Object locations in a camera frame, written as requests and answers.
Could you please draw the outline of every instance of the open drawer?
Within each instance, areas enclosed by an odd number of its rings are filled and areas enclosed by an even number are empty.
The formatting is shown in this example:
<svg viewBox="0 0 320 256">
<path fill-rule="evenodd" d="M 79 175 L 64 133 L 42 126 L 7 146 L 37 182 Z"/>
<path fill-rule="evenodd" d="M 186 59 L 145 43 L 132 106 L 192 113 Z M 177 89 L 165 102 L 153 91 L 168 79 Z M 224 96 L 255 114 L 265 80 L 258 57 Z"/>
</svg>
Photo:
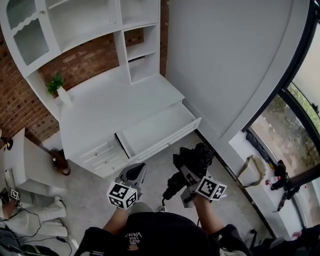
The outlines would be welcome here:
<svg viewBox="0 0 320 256">
<path fill-rule="evenodd" d="M 116 134 L 129 160 L 143 162 L 197 129 L 200 121 L 179 101 Z"/>
</svg>

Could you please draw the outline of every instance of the white shelving unit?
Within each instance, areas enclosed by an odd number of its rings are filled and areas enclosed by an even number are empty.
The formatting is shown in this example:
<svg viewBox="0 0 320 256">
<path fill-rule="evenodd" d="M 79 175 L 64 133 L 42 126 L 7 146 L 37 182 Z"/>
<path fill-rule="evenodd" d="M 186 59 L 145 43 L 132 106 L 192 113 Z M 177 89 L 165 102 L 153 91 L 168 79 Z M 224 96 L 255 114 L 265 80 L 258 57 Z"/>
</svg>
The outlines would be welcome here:
<svg viewBox="0 0 320 256">
<path fill-rule="evenodd" d="M 148 54 L 129 62 L 131 84 L 135 84 L 158 72 L 158 57 L 156 53 Z"/>
<path fill-rule="evenodd" d="M 27 66 L 49 52 L 49 46 L 39 19 L 32 20 L 22 30 L 18 31 L 14 35 L 14 40 Z"/>
<path fill-rule="evenodd" d="M 123 28 L 159 22 L 160 2 L 154 0 L 120 0 Z"/>
<path fill-rule="evenodd" d="M 59 121 L 67 159 L 104 178 L 144 161 L 198 127 L 201 118 L 182 105 L 184 96 L 159 74 L 159 0 L 0 3 L 0 24 L 10 53 Z M 125 33 L 141 28 L 143 42 L 126 47 Z M 72 106 L 50 95 L 38 68 L 109 33 L 119 66 L 70 89 Z"/>
<path fill-rule="evenodd" d="M 45 1 L 1 1 L 0 24 L 10 53 L 24 78 L 61 54 Z"/>
<path fill-rule="evenodd" d="M 57 2 L 48 14 L 61 52 L 122 28 L 117 0 L 49 2 Z"/>
<path fill-rule="evenodd" d="M 48 10 L 51 10 L 52 8 L 55 8 L 69 0 L 46 0 L 46 6 Z"/>
<path fill-rule="evenodd" d="M 130 73 L 130 82 L 135 84 L 147 77 L 159 73 L 159 25 L 157 23 L 124 29 L 143 30 L 143 42 L 126 47 L 126 56 Z"/>
<path fill-rule="evenodd" d="M 139 28 L 143 28 L 143 42 L 126 48 L 128 61 L 157 52 L 159 34 L 158 24 L 140 26 Z M 124 34 L 130 30 L 133 29 L 125 29 Z"/>
<path fill-rule="evenodd" d="M 10 29 L 13 30 L 19 23 L 36 12 L 36 3 L 34 0 L 9 1 L 6 12 Z"/>
</svg>

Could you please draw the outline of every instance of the black cable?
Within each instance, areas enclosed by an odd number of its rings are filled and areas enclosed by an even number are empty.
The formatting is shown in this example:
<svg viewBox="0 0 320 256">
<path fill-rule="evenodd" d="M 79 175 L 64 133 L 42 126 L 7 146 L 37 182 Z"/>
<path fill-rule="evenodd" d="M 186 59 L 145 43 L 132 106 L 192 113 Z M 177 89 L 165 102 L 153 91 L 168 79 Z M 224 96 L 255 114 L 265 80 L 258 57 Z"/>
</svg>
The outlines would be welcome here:
<svg viewBox="0 0 320 256">
<path fill-rule="evenodd" d="M 21 213 L 22 209 L 18 210 L 18 212 L 16 212 L 14 215 L 12 215 L 10 218 L 8 219 L 1 219 L 0 222 L 7 222 L 8 220 L 12 219 L 13 217 L 17 216 L 18 213 Z"/>
<path fill-rule="evenodd" d="M 60 236 L 56 236 L 56 237 L 49 237 L 49 238 L 45 238 L 45 239 L 41 239 L 41 240 L 25 241 L 25 242 L 23 242 L 23 243 L 24 243 L 24 244 L 26 244 L 26 243 L 31 243 L 31 242 L 41 242 L 41 241 L 49 240 L 49 239 L 57 239 L 57 240 L 58 240 L 58 241 L 60 241 L 60 242 L 67 243 L 67 244 L 69 245 L 69 247 L 70 247 L 70 253 L 69 253 L 69 255 L 68 255 L 68 256 L 70 256 L 70 255 L 71 255 L 71 253 L 72 253 L 72 247 L 71 247 L 71 244 L 70 244 L 67 240 L 65 240 L 64 238 L 62 238 L 62 237 L 60 237 Z"/>
<path fill-rule="evenodd" d="M 23 210 L 25 210 L 27 213 L 30 213 L 30 214 L 33 214 L 33 215 L 36 215 L 38 216 L 38 220 L 39 220 L 39 228 L 36 230 L 36 232 L 33 234 L 33 235 L 24 235 L 24 236 L 20 236 L 18 239 L 21 239 L 21 238 L 33 238 L 39 231 L 39 229 L 41 229 L 42 225 L 41 225 L 41 222 L 40 222 L 40 217 L 38 214 L 36 213 L 33 213 L 31 211 L 28 211 L 26 210 L 25 208 L 23 208 L 20 204 L 18 204 L 18 206 L 20 206 Z"/>
<path fill-rule="evenodd" d="M 49 239 L 57 239 L 57 238 L 56 237 L 49 237 L 49 238 L 45 238 L 45 239 L 41 239 L 41 240 L 23 241 L 22 243 L 26 244 L 26 243 L 31 243 L 31 242 L 41 242 L 41 241 L 49 240 Z"/>
</svg>

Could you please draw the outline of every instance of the window frame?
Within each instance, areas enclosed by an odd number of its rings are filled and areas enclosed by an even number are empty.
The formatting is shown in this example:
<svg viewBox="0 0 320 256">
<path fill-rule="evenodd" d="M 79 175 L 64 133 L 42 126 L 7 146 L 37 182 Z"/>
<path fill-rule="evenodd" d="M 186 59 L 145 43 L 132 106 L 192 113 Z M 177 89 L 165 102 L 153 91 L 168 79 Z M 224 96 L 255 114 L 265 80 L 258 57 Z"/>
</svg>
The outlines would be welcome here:
<svg viewBox="0 0 320 256">
<path fill-rule="evenodd" d="M 288 91 L 288 87 L 300 69 L 302 63 L 305 60 L 305 57 L 309 51 L 310 45 L 313 41 L 317 25 L 320 23 L 320 7 L 318 3 L 313 0 L 310 0 L 309 10 L 307 19 L 304 25 L 304 30 L 302 32 L 302 36 L 300 42 L 297 46 L 297 49 L 292 57 L 292 60 L 284 72 L 282 78 L 279 83 L 276 85 L 272 93 L 266 99 L 266 101 L 262 104 L 256 114 L 252 117 L 252 119 L 244 126 L 242 132 L 247 131 L 253 122 L 262 114 L 262 112 L 268 107 L 271 101 L 279 95 L 284 102 L 291 108 L 294 114 L 299 118 L 300 122 L 304 126 L 306 132 L 310 136 L 313 141 L 318 153 L 320 154 L 320 134 L 318 130 L 306 111 L 299 104 L 296 98 Z M 306 170 L 301 174 L 297 174 L 289 179 L 288 184 L 284 187 L 285 190 L 290 190 L 296 187 L 300 187 L 306 183 L 309 183 L 320 177 L 320 164 Z"/>
</svg>

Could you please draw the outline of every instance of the hand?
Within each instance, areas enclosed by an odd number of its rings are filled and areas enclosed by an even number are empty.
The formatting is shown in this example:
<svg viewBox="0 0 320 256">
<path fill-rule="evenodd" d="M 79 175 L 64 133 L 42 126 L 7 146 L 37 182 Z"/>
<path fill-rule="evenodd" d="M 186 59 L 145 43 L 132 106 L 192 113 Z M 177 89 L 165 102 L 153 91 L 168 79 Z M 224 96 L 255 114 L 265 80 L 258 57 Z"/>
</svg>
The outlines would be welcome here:
<svg viewBox="0 0 320 256">
<path fill-rule="evenodd" d="M 4 204 L 2 206 L 3 217 L 5 220 L 10 219 L 12 213 L 15 210 L 15 204 L 16 204 L 16 201 L 14 199 L 11 199 L 9 203 Z"/>
</svg>

